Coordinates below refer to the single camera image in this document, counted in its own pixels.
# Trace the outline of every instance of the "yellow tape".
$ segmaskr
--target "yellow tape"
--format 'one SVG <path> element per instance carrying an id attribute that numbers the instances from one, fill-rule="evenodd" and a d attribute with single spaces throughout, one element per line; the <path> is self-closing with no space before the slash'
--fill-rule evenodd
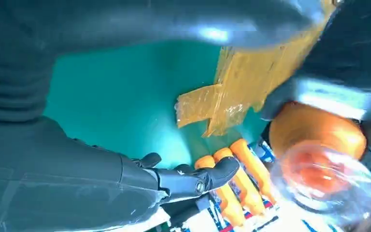
<path id="1" fill-rule="evenodd" d="M 327 21 L 335 7 L 331 0 L 322 1 Z M 272 48 L 238 51 L 223 47 L 215 75 L 217 84 L 178 98 L 178 127 L 209 119 L 203 136 L 223 135 L 227 128 L 242 123 L 250 107 L 259 111 L 268 94 L 302 63 L 325 23 Z"/>

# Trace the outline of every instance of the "teal backdrop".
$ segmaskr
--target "teal backdrop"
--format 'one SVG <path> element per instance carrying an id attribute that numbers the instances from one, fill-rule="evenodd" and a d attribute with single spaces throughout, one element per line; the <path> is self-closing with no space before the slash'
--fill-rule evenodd
<path id="1" fill-rule="evenodd" d="M 178 129 L 180 94 L 214 82 L 220 47 L 173 41 L 73 54 L 57 61 L 45 114 L 72 138 L 140 158 L 158 152 L 172 168 L 258 138 L 266 123 L 248 112 L 220 137 L 202 138 L 206 122 Z"/>

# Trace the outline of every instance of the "screw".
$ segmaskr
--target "screw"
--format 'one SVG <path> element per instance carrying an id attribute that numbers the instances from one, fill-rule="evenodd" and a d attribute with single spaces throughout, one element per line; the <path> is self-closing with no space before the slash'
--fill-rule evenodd
<path id="1" fill-rule="evenodd" d="M 203 182 L 202 181 L 198 181 L 197 183 L 196 183 L 196 192 L 198 193 L 198 194 L 202 194 L 203 192 L 204 192 L 204 184 L 203 184 Z"/>

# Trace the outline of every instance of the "robotic hand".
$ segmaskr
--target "robotic hand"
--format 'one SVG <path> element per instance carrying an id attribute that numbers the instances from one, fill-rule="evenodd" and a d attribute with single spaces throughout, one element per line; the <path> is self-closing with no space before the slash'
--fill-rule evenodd
<path id="1" fill-rule="evenodd" d="M 190 174 L 153 169 L 150 157 L 68 138 L 42 116 L 58 56 L 169 39 L 260 47 L 322 15 L 319 0 L 0 0 L 0 231 L 136 223 L 161 203 L 225 184 L 238 168 L 227 158 Z"/>

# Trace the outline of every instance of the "transparent plastic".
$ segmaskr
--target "transparent plastic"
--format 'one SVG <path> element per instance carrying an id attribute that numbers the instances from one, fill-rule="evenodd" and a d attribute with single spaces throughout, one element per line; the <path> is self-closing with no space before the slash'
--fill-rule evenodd
<path id="1" fill-rule="evenodd" d="M 371 214 L 371 173 L 349 155 L 319 145 L 290 149 L 272 168 L 281 208 L 345 225 Z"/>

